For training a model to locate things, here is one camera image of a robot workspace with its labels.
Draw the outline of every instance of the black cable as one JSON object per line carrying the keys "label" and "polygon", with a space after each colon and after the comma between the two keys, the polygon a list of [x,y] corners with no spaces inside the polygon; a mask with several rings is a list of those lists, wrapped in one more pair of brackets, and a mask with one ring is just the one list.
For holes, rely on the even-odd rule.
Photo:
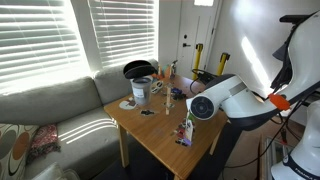
{"label": "black cable", "polygon": [[275,124],[278,124],[278,125],[280,125],[280,124],[282,124],[283,123],[283,119],[282,118],[280,118],[280,122],[277,122],[277,121],[275,121],[274,119],[270,119],[270,121],[272,121],[273,123],[275,123]]}
{"label": "black cable", "polygon": [[257,96],[257,97],[259,97],[262,101],[266,101],[267,99],[268,99],[268,97],[267,98],[264,98],[264,97],[262,97],[260,94],[258,94],[257,92],[255,92],[255,91],[251,91],[255,96]]}
{"label": "black cable", "polygon": [[211,75],[211,76],[217,77],[217,75],[211,74],[211,73],[209,73],[209,72],[207,72],[207,71],[205,71],[205,70],[201,70],[201,69],[192,69],[191,71],[192,71],[194,74],[197,74],[197,75],[198,75],[198,72],[202,72],[202,73],[207,73],[207,74],[209,74],[209,75]]}
{"label": "black cable", "polygon": [[222,172],[221,172],[222,174],[221,174],[221,178],[222,178],[222,180],[224,180],[224,169],[222,169]]}
{"label": "black cable", "polygon": [[263,156],[267,150],[269,149],[269,147],[271,146],[272,142],[274,141],[274,139],[278,136],[278,134],[281,132],[281,129],[285,126],[285,123],[282,124],[282,126],[279,128],[278,132],[273,136],[273,138],[271,139],[271,141],[269,142],[268,146],[266,147],[266,149],[262,152],[262,154],[259,154],[259,156],[245,164],[242,164],[242,165],[237,165],[237,166],[225,166],[224,168],[239,168],[239,167],[244,167],[244,166],[247,166],[253,162],[255,162],[256,160],[258,160],[261,156]]}
{"label": "black cable", "polygon": [[197,93],[195,93],[195,92],[192,91],[192,85],[193,85],[193,83],[196,82],[198,79],[199,79],[199,78],[193,80],[192,83],[190,84],[190,92],[191,92],[192,94],[194,94],[194,95],[196,95]]}
{"label": "black cable", "polygon": [[[295,108],[291,111],[292,113],[290,113],[290,117],[291,115],[298,110],[298,108],[312,95],[313,93],[308,94],[302,101],[298,101],[297,105],[295,106]],[[297,140],[300,141],[302,137],[298,136],[296,133],[293,132],[293,130],[289,127],[289,124],[286,124],[286,128],[288,129],[288,131],[291,133],[291,135]]]}
{"label": "black cable", "polygon": [[292,111],[289,113],[289,115],[286,117],[284,123],[282,124],[282,126],[279,128],[279,130],[277,131],[277,133],[273,136],[273,138],[271,139],[271,141],[269,142],[268,146],[266,147],[266,149],[262,152],[262,154],[259,154],[259,156],[253,160],[251,160],[250,162],[247,162],[245,164],[242,165],[237,165],[237,166],[225,166],[225,168],[239,168],[239,167],[244,167],[247,166],[253,162],[255,162],[256,160],[258,160],[260,157],[262,157],[267,150],[269,149],[269,147],[271,146],[272,142],[274,141],[274,139],[278,136],[278,134],[281,132],[282,128],[288,123],[291,115],[302,105],[303,101],[306,101],[308,99],[308,97],[311,94],[309,94],[306,98],[304,98],[303,100],[298,101],[298,103],[295,105],[295,107],[292,109]]}

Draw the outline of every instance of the window blinds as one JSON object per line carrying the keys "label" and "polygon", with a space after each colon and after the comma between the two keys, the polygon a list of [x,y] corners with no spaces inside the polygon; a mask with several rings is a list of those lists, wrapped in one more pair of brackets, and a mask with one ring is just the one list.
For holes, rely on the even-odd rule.
{"label": "window blinds", "polygon": [[157,59],[156,0],[88,0],[103,67]]}
{"label": "window blinds", "polygon": [[86,63],[69,1],[0,0],[1,94],[86,75]]}

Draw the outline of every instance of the white wall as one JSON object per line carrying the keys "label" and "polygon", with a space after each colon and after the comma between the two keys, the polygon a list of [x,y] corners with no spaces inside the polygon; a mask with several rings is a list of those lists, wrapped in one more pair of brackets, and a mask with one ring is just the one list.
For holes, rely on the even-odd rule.
{"label": "white wall", "polygon": [[207,70],[216,73],[221,53],[228,52],[224,74],[238,74],[251,90],[266,97],[282,67],[272,53],[292,27],[279,18],[317,10],[319,0],[224,0]]}
{"label": "white wall", "polygon": [[181,0],[159,2],[159,63],[171,64],[177,59]]}
{"label": "white wall", "polygon": [[71,0],[91,72],[102,68],[87,0]]}

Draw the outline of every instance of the yellow stand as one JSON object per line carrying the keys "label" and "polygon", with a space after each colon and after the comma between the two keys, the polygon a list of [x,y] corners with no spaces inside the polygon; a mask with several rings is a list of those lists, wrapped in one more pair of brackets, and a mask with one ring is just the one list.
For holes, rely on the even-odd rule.
{"label": "yellow stand", "polygon": [[[196,59],[195,59],[195,62],[194,62],[194,68],[193,68],[193,69],[195,69],[195,72],[197,72],[197,69],[199,67],[199,62],[200,62],[201,52],[202,52],[202,49],[203,49],[203,44],[197,44],[196,45],[196,49],[197,49],[197,55],[196,55]],[[197,79],[197,74],[193,73],[192,80],[196,80],[196,79]]]}
{"label": "yellow stand", "polygon": [[229,60],[229,58],[230,58],[230,54],[228,54],[228,53],[221,54],[220,64],[219,64],[218,70],[217,70],[217,76],[220,76],[222,74],[224,66],[225,66],[227,60]]}

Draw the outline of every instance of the door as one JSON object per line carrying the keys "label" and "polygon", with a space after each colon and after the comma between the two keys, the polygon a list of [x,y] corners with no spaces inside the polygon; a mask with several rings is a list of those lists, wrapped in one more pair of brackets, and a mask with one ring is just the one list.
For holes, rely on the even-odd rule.
{"label": "door", "polygon": [[196,44],[203,44],[198,69],[206,68],[221,0],[214,0],[212,6],[197,6],[194,1],[182,0],[176,70],[178,75],[190,79],[197,55]]}

